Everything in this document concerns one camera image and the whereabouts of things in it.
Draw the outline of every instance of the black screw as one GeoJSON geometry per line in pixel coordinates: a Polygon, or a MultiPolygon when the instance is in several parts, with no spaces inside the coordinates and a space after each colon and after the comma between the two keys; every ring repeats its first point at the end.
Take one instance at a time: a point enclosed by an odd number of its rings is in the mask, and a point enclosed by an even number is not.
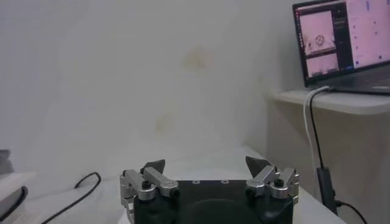
{"type": "Polygon", "coordinates": [[[283,187],[285,185],[285,182],[282,179],[277,179],[274,181],[275,187],[283,187]]]}
{"type": "Polygon", "coordinates": [[[144,181],[144,182],[142,182],[142,189],[143,189],[143,190],[149,189],[149,188],[151,188],[151,187],[152,187],[151,182],[149,182],[149,181],[144,181]]]}

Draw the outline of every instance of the silver metal bracket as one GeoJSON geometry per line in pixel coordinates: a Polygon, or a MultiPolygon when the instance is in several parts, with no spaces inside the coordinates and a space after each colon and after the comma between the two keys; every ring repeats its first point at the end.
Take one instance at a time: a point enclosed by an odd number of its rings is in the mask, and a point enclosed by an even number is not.
{"type": "Polygon", "coordinates": [[[280,178],[274,180],[269,187],[274,198],[285,199],[291,196],[294,204],[298,203],[299,174],[295,169],[286,168],[280,174],[280,178]]]}
{"type": "Polygon", "coordinates": [[[255,178],[246,181],[247,193],[252,194],[253,197],[262,196],[266,185],[276,180],[279,175],[280,172],[276,167],[266,166],[255,178]]]}
{"type": "Polygon", "coordinates": [[[176,198],[180,195],[179,183],[175,180],[168,179],[153,167],[144,169],[144,178],[155,184],[164,197],[176,198]]]}
{"type": "Polygon", "coordinates": [[[127,217],[131,224],[134,219],[134,198],[148,201],[155,198],[156,186],[146,181],[141,174],[135,170],[125,170],[119,178],[121,185],[121,204],[126,208],[127,217]]]}

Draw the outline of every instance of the white table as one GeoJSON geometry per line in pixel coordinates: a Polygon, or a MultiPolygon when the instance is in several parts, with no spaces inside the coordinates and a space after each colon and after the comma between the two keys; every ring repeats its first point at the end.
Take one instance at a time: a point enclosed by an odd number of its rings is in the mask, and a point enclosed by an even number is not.
{"type": "MultiPolygon", "coordinates": [[[[261,158],[257,152],[247,147],[218,150],[206,155],[167,162],[164,174],[176,180],[248,179],[251,175],[246,167],[246,155],[261,158]]],[[[27,201],[26,210],[36,220],[38,217],[36,223],[39,223],[86,193],[90,187],[27,201]]],[[[345,224],[302,188],[299,194],[299,203],[294,207],[295,224],[345,224]]],[[[128,224],[126,212],[119,198],[119,180],[115,178],[104,181],[88,198],[55,219],[53,223],[128,224]]]]}
{"type": "MultiPolygon", "coordinates": [[[[292,90],[274,95],[275,99],[303,105],[310,90],[292,90]]],[[[355,93],[322,93],[313,100],[313,106],[327,110],[374,115],[390,111],[390,97],[355,93]]]]}

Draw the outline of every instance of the laptop display content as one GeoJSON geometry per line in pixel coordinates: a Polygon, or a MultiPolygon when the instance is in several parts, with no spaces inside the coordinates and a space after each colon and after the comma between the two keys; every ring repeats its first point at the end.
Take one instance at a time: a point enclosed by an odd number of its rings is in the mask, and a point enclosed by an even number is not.
{"type": "Polygon", "coordinates": [[[293,5],[305,85],[390,63],[390,0],[293,5]]]}

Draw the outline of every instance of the cable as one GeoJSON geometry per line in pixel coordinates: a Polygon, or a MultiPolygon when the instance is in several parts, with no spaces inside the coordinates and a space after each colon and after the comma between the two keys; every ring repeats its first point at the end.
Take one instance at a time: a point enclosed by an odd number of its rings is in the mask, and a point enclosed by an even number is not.
{"type": "Polygon", "coordinates": [[[306,130],[306,135],[307,135],[307,138],[309,140],[309,146],[310,146],[310,151],[311,151],[311,163],[312,163],[312,166],[313,166],[313,181],[314,181],[314,195],[316,195],[316,192],[317,192],[317,187],[316,187],[316,164],[315,164],[315,160],[314,160],[314,148],[313,148],[313,143],[311,142],[311,137],[310,137],[310,132],[309,132],[309,126],[308,126],[308,122],[307,122],[307,116],[306,116],[306,108],[307,108],[307,103],[309,102],[312,102],[312,99],[313,99],[313,96],[322,92],[322,91],[325,91],[326,89],[329,89],[329,86],[323,86],[321,88],[318,88],[318,89],[315,89],[313,91],[311,91],[309,94],[307,94],[306,96],[306,99],[303,103],[303,119],[305,121],[305,130],[306,130]]]}
{"type": "Polygon", "coordinates": [[[92,194],[92,192],[97,188],[97,186],[100,184],[100,182],[102,181],[102,178],[100,177],[100,175],[97,173],[97,172],[93,172],[93,173],[90,173],[88,174],[87,176],[83,177],[79,182],[77,182],[77,184],[74,186],[75,189],[79,188],[80,184],[85,180],[87,179],[88,177],[92,176],[92,175],[96,175],[98,177],[98,180],[97,180],[97,183],[83,196],[81,196],[79,199],[77,199],[75,202],[71,203],[70,205],[68,205],[67,207],[63,208],[61,211],[55,213],[54,215],[50,216],[48,219],[46,219],[42,224],[47,224],[49,223],[51,220],[55,219],[57,216],[59,216],[60,214],[64,213],[66,210],[69,210],[70,208],[72,208],[73,206],[75,206],[76,204],[78,204],[80,201],[82,201],[84,198],[88,197],[90,194],[92,194]]]}
{"type": "Polygon", "coordinates": [[[18,200],[11,206],[11,208],[8,209],[7,212],[5,212],[1,217],[0,217],[0,223],[3,222],[8,216],[10,216],[26,199],[27,195],[29,194],[29,190],[27,187],[23,186],[21,187],[21,194],[18,198],[18,200]]]}
{"type": "MultiPolygon", "coordinates": [[[[310,92],[306,99],[305,99],[305,103],[303,105],[303,118],[305,119],[305,128],[306,128],[306,134],[308,136],[308,139],[309,139],[309,144],[310,144],[310,148],[311,148],[311,157],[312,157],[312,162],[313,162],[313,170],[314,170],[314,173],[316,172],[316,169],[315,169],[315,164],[314,164],[314,149],[313,149],[313,144],[311,142],[311,138],[310,138],[310,133],[309,133],[309,128],[308,128],[308,124],[307,124],[307,117],[306,117],[306,106],[307,106],[307,103],[308,103],[308,99],[310,99],[310,102],[309,102],[309,108],[310,108],[310,118],[311,118],[311,123],[313,125],[313,132],[314,132],[314,137],[316,138],[316,145],[317,145],[317,150],[318,150],[318,156],[319,156],[319,161],[320,161],[320,164],[321,164],[321,168],[324,169],[324,162],[322,160],[322,154],[321,154],[321,148],[320,148],[320,145],[319,145],[319,140],[318,140],[318,134],[317,134],[317,129],[316,129],[316,123],[314,121],[314,115],[313,115],[313,99],[314,97],[325,91],[326,89],[329,89],[328,86],[324,86],[322,88],[319,88],[319,89],[316,89],[316,90],[313,90],[312,92],[310,92]]],[[[353,207],[352,205],[348,204],[348,203],[345,203],[345,202],[342,202],[342,201],[338,201],[336,200],[336,206],[337,207],[341,207],[341,206],[347,206],[349,208],[351,208],[352,210],[354,210],[358,215],[359,217],[362,219],[363,223],[364,224],[367,224],[367,221],[366,219],[363,217],[363,215],[355,208],[353,207]]]]}
{"type": "Polygon", "coordinates": [[[319,141],[318,141],[318,135],[317,135],[317,129],[316,129],[316,123],[314,122],[314,115],[313,115],[313,99],[314,97],[321,93],[321,91],[314,93],[311,98],[310,98],[310,103],[309,103],[309,108],[310,108],[310,118],[311,118],[311,123],[313,124],[313,131],[314,131],[314,137],[316,138],[316,144],[317,144],[317,151],[318,151],[318,157],[319,157],[319,162],[321,165],[321,168],[324,168],[324,162],[322,160],[322,154],[321,154],[321,149],[319,147],[319,141]]]}
{"type": "Polygon", "coordinates": [[[356,214],[358,214],[358,216],[360,217],[360,219],[363,221],[364,224],[367,224],[367,221],[366,219],[363,217],[363,215],[355,208],[353,207],[352,205],[348,204],[348,203],[345,203],[345,202],[342,202],[342,201],[336,201],[336,205],[337,207],[341,207],[343,205],[345,205],[346,207],[349,207],[351,208],[353,211],[356,212],[356,214]]]}

